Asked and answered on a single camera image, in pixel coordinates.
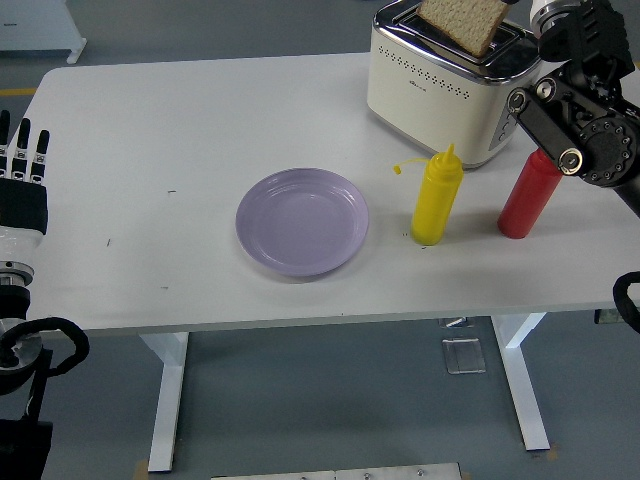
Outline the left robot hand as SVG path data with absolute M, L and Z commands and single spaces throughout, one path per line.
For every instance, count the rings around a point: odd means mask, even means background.
M 43 185 L 50 132 L 39 133 L 28 157 L 31 121 L 23 118 L 15 150 L 9 150 L 11 115 L 1 112 L 1 273 L 27 278 L 48 226 L 47 190 Z

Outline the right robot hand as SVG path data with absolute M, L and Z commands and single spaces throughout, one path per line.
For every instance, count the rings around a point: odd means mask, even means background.
M 520 0 L 501 0 L 504 4 L 507 5 L 515 5 L 520 2 Z M 540 9 L 544 8 L 549 1 L 548 0 L 530 0 L 530 16 L 533 17 L 536 12 Z

